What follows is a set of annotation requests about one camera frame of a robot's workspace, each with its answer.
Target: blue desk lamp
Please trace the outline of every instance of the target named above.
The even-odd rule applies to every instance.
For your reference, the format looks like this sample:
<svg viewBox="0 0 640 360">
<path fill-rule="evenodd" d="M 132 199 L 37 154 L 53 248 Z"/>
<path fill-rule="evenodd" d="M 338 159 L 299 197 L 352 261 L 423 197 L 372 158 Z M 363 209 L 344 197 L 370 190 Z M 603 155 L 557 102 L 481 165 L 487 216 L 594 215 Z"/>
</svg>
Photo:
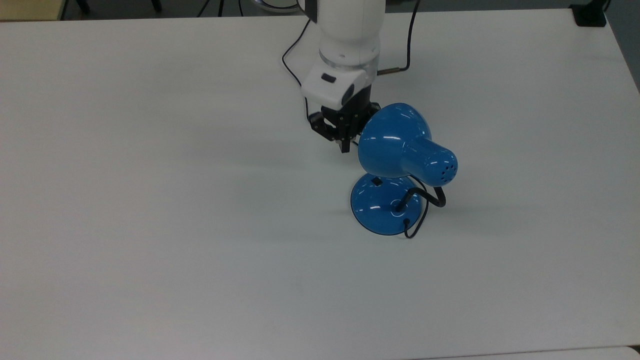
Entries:
<svg viewBox="0 0 640 360">
<path fill-rule="evenodd" d="M 453 152 L 432 142 L 422 115 L 403 103 L 371 117 L 360 135 L 358 158 L 367 174 L 351 191 L 351 210 L 364 227 L 380 235 L 406 234 L 422 211 L 418 195 L 444 206 L 442 186 L 458 171 Z M 438 198 L 416 188 L 408 176 L 432 186 Z"/>
</svg>

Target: round lamp base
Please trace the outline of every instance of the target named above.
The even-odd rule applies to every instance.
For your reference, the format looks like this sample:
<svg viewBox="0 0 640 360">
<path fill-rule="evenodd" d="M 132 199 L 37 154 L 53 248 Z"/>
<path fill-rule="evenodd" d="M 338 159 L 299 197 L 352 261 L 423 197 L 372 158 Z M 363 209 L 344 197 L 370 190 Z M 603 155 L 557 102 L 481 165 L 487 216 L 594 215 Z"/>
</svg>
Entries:
<svg viewBox="0 0 640 360">
<path fill-rule="evenodd" d="M 275 13 L 297 12 L 300 9 L 296 0 L 253 0 L 253 3 Z"/>
<path fill-rule="evenodd" d="M 351 210 L 360 224 L 380 235 L 397 235 L 404 232 L 404 220 L 413 226 L 422 212 L 422 199 L 414 195 L 407 206 L 396 212 L 396 206 L 415 187 L 408 177 L 390 179 L 366 174 L 351 191 Z"/>
</svg>

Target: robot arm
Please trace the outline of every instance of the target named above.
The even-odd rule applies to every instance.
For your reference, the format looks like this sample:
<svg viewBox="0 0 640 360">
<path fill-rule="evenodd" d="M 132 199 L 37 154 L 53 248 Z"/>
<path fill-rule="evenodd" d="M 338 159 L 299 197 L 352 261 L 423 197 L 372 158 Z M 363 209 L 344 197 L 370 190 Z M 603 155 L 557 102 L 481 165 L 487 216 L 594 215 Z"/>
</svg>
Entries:
<svg viewBox="0 0 640 360">
<path fill-rule="evenodd" d="M 302 93 L 321 105 L 309 116 L 311 128 L 340 151 L 380 109 L 369 100 L 378 71 L 385 0 L 299 0 L 321 30 L 318 56 L 302 83 Z"/>
<path fill-rule="evenodd" d="M 299 4 L 321 30 L 318 57 L 302 92 L 339 111 L 376 77 L 385 0 L 300 0 Z"/>
</svg>

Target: black cable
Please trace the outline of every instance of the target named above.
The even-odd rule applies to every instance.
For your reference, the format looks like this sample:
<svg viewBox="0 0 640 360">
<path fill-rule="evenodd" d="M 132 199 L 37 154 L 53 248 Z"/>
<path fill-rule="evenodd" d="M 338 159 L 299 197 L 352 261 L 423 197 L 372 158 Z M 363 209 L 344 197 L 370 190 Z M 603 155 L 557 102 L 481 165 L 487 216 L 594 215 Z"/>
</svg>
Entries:
<svg viewBox="0 0 640 360">
<path fill-rule="evenodd" d="M 285 59 L 285 57 L 287 57 L 289 52 L 298 44 L 298 42 L 302 38 L 302 35 L 305 34 L 305 31 L 307 30 L 307 27 L 309 26 L 310 23 L 311 23 L 311 19 L 307 20 L 307 23 L 305 24 L 305 27 L 302 29 L 302 32 L 300 33 L 300 36 L 298 36 L 296 41 L 294 41 L 293 44 L 291 44 L 291 46 L 289 46 L 289 48 L 284 52 L 284 54 L 282 54 L 282 65 L 284 65 L 284 67 L 287 68 L 287 71 L 291 74 L 291 76 L 293 76 L 293 78 L 298 83 L 298 86 L 300 86 L 300 87 L 302 87 L 302 83 L 300 82 L 298 77 L 293 73 L 293 71 L 291 71 L 291 69 L 287 65 L 287 62 L 284 59 Z M 306 120 L 308 121 L 309 120 L 309 103 L 307 101 L 307 97 L 305 97 L 305 111 L 306 111 L 306 114 L 307 114 Z"/>
<path fill-rule="evenodd" d="M 218 7 L 218 17 L 222 17 L 222 8 L 225 7 L 225 0 L 220 0 L 220 6 Z"/>
<path fill-rule="evenodd" d="M 60 20 L 65 19 L 65 13 L 67 12 L 67 5 L 69 5 L 69 0 L 65 0 L 65 4 L 62 6 L 62 12 L 60 14 Z"/>
<path fill-rule="evenodd" d="M 202 13 L 204 12 L 204 10 L 207 8 L 207 5 L 209 4 L 209 0 L 207 0 L 204 5 L 202 6 L 202 9 L 200 9 L 200 12 L 198 13 L 198 16 L 196 17 L 200 17 L 202 15 Z"/>
<path fill-rule="evenodd" d="M 411 22 L 409 23 L 409 33 L 406 37 L 406 66 L 405 67 L 393 67 L 391 69 L 378 70 L 378 75 L 393 74 L 394 72 L 407 71 L 411 65 L 411 35 L 413 34 L 413 23 L 415 22 L 415 14 L 418 12 L 420 6 L 420 0 L 416 0 L 413 7 L 413 14 L 411 14 Z"/>
<path fill-rule="evenodd" d="M 409 198 L 411 196 L 413 196 L 414 193 L 417 193 L 417 194 L 419 194 L 420 196 L 422 196 L 423 198 L 425 198 L 427 200 L 427 203 L 424 206 L 424 212 L 422 213 L 422 216 L 420 217 L 420 220 L 418 221 L 418 224 L 415 226 L 415 229 L 413 230 L 413 234 L 409 235 L 409 232 L 408 232 L 409 231 L 409 223 L 411 222 L 411 220 L 409 220 L 407 218 L 403 220 L 404 235 L 408 239 L 411 239 L 418 233 L 418 230 L 420 230 L 420 227 L 422 226 L 422 222 L 424 221 L 424 218 L 427 217 L 427 211 L 429 210 L 429 203 L 432 203 L 435 206 L 438 206 L 439 208 L 441 208 L 441 207 L 443 207 L 443 206 L 445 206 L 447 204 L 447 198 L 444 195 L 444 191 L 442 190 L 441 187 L 433 188 L 434 191 L 436 192 L 436 196 L 437 196 L 437 198 L 435 198 L 430 193 L 427 192 L 426 186 L 424 186 L 424 183 L 422 181 L 420 181 L 420 179 L 418 179 L 417 177 L 413 177 L 411 175 L 409 175 L 409 176 L 413 180 L 416 180 L 420 184 L 420 186 L 422 187 L 422 188 L 409 189 L 409 191 L 407 191 L 407 195 L 409 195 Z"/>
</svg>

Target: table surface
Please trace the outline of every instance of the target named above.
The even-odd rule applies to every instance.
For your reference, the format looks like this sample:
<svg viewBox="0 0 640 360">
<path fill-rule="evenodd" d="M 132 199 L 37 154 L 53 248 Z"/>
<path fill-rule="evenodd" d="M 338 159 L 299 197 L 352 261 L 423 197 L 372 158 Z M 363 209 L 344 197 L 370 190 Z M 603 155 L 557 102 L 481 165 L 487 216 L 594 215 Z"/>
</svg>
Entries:
<svg viewBox="0 0 640 360">
<path fill-rule="evenodd" d="M 402 65 L 410 15 L 385 18 Z M 420 13 L 407 102 L 460 161 L 372 234 L 280 55 L 303 17 L 0 24 L 0 357 L 409 359 L 640 343 L 640 96 L 569 10 Z M 310 26 L 289 62 L 304 75 Z"/>
<path fill-rule="evenodd" d="M 0 0 L 2 20 L 60 20 L 64 0 Z"/>
</svg>

